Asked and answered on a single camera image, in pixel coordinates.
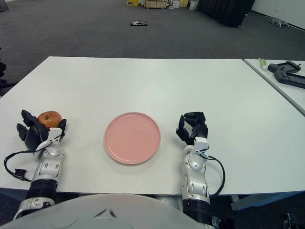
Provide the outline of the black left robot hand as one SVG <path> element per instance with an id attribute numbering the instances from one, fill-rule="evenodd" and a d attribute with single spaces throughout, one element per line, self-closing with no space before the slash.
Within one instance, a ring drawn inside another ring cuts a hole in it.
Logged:
<path id="1" fill-rule="evenodd" d="M 46 111 L 35 117 L 22 110 L 21 116 L 25 125 L 18 123 L 16 128 L 20 139 L 29 150 L 36 150 L 45 141 L 60 141 L 65 135 L 67 120 L 56 111 Z"/>

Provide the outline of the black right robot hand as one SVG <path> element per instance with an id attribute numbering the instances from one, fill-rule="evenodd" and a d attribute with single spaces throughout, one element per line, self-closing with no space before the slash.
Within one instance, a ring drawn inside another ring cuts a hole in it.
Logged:
<path id="1" fill-rule="evenodd" d="M 203 112 L 185 113 L 180 117 L 176 134 L 187 145 L 194 145 L 196 137 L 208 137 L 208 127 L 205 121 L 206 119 Z M 192 127 L 191 133 L 184 128 L 185 122 Z"/>

